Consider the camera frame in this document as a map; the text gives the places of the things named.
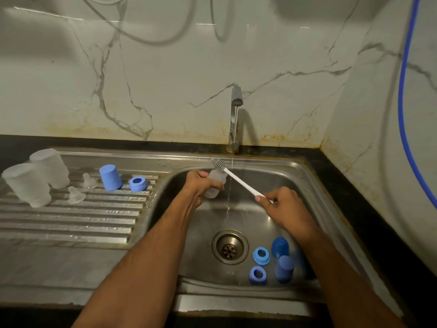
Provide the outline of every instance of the blue bottle cap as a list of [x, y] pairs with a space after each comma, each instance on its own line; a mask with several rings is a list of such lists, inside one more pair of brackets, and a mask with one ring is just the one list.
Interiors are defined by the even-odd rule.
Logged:
[[129, 180], [129, 187], [134, 192], [143, 191], [147, 188], [147, 181], [143, 176], [135, 176]]
[[290, 247], [288, 245], [287, 240], [284, 237], [275, 238], [272, 243], [272, 257], [280, 258], [283, 255], [288, 255], [290, 251]]
[[265, 285], [267, 283], [267, 274], [264, 268], [255, 266], [250, 270], [249, 281], [254, 285]]
[[99, 171], [105, 190], [113, 191], [122, 187], [122, 178], [120, 177], [116, 166], [113, 164], [107, 164], [101, 167]]
[[270, 254], [267, 248], [256, 248], [252, 256], [254, 257], [255, 262], [262, 266], [270, 262]]
[[293, 277], [295, 263], [288, 255], [283, 255], [277, 261], [274, 274], [280, 283], [290, 282]]

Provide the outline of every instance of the marble tile wall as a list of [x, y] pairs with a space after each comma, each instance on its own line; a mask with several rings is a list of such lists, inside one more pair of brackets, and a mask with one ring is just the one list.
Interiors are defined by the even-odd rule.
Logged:
[[[391, 0], [371, 24], [322, 151], [437, 275], [437, 211], [414, 177], [399, 136], [397, 94], [412, 0]], [[437, 194], [437, 0], [421, 0], [404, 92], [407, 136]]]
[[0, 133], [319, 147], [385, 1], [0, 0]]

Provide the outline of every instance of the sink basin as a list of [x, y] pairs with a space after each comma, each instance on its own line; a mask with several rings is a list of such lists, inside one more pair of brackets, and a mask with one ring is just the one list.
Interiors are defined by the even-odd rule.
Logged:
[[[302, 196], [296, 183], [284, 174], [261, 168], [243, 168], [237, 163], [232, 171], [245, 182], [263, 192], [287, 186]], [[172, 199], [182, 189], [186, 174], [186, 171], [178, 173], [165, 187], [156, 204], [149, 228], [162, 216]], [[217, 242], [221, 232], [231, 235], [231, 239]], [[255, 201], [253, 195], [228, 176], [225, 190], [214, 199], [205, 198], [202, 205], [194, 212], [188, 229], [179, 274], [198, 281], [250, 286], [248, 272], [257, 265], [252, 258], [252, 253], [258, 247], [264, 247], [270, 251], [271, 244], [276, 237], [284, 237], [290, 246], [290, 256], [295, 262], [291, 284], [303, 284], [305, 281], [314, 280], [315, 276], [311, 267], [294, 239], [276, 225]], [[233, 242], [239, 246], [229, 249], [228, 244]], [[270, 261], [270, 264], [264, 266], [267, 273], [267, 285], [283, 287], [276, 281], [274, 275], [276, 259], [271, 258]]]
[[[124, 185], [108, 192], [100, 184], [87, 198], [69, 205], [65, 189], [52, 190], [52, 202], [32, 209], [0, 182], [0, 302], [84, 305], [92, 292], [131, 248], [161, 218], [191, 169], [211, 170], [212, 157], [229, 166], [229, 155], [58, 149], [80, 186], [82, 173], [98, 177], [115, 164], [126, 181], [143, 175], [148, 188]], [[322, 230], [344, 258], [396, 313], [396, 302], [366, 258], [341, 212], [304, 159], [235, 156], [232, 171], [260, 192], [281, 186], [296, 190]], [[276, 259], [264, 268], [267, 285], [251, 286], [257, 247], [270, 250], [284, 237], [295, 261], [291, 282], [274, 277]], [[254, 197], [228, 176], [225, 190], [205, 198], [191, 221], [180, 264], [173, 310], [223, 310], [312, 316], [324, 305], [311, 266], [293, 238], [279, 228]]]

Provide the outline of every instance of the faucet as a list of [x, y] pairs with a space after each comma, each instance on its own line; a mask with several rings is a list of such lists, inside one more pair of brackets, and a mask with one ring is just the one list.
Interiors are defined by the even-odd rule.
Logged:
[[236, 141], [238, 131], [238, 110], [243, 105], [243, 93], [238, 85], [232, 88], [231, 96], [231, 126], [229, 127], [229, 145], [226, 148], [228, 153], [237, 153], [240, 143]]

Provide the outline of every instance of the sink drain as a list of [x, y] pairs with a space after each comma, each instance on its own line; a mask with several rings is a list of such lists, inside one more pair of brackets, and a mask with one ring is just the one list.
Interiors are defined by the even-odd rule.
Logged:
[[249, 244], [241, 232], [224, 230], [212, 240], [212, 252], [225, 264], [239, 264], [246, 259]]

